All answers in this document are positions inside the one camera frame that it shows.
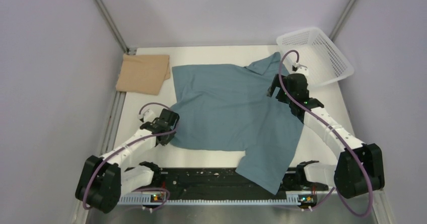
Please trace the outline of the blue-grey t-shirt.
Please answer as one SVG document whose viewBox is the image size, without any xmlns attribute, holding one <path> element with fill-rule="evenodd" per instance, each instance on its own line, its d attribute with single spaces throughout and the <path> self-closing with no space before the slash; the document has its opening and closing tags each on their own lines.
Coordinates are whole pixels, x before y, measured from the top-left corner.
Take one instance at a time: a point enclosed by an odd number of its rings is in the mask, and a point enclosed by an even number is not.
<svg viewBox="0 0 427 224">
<path fill-rule="evenodd" d="M 191 150 L 244 151 L 236 172 L 277 194 L 303 124 L 287 104 L 267 96 L 281 55 L 248 66 L 201 64 L 172 69 L 180 119 L 172 145 Z"/>
</svg>

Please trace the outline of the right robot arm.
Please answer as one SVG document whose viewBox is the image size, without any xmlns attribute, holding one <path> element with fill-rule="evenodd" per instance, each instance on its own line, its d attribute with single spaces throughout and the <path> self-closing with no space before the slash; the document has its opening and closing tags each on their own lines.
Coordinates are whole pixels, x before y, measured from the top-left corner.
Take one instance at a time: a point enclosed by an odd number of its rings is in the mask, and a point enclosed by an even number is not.
<svg viewBox="0 0 427 224">
<path fill-rule="evenodd" d="M 301 73 L 276 74 L 267 96 L 289 105 L 291 113 L 314 131 L 337 157 L 334 165 L 319 161 L 301 162 L 297 166 L 296 185 L 302 190 L 315 183 L 337 188 L 346 199 L 379 190 L 385 186 L 383 156 L 380 147 L 366 144 L 338 124 L 324 105 L 309 95 L 308 82 Z"/>
</svg>

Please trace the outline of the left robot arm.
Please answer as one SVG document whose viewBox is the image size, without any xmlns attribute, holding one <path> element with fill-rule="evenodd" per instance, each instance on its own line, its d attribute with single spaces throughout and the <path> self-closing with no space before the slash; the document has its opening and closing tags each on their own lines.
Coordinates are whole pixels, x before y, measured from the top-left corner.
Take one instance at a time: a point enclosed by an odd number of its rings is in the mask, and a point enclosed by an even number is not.
<svg viewBox="0 0 427 224">
<path fill-rule="evenodd" d="M 147 110 L 140 115 L 141 126 L 112 151 L 85 160 L 75 197 L 85 209 L 112 211 L 122 196 L 140 188 L 156 190 L 161 185 L 160 168 L 142 157 L 145 152 L 171 142 L 180 116 L 166 108 L 159 115 Z"/>
</svg>

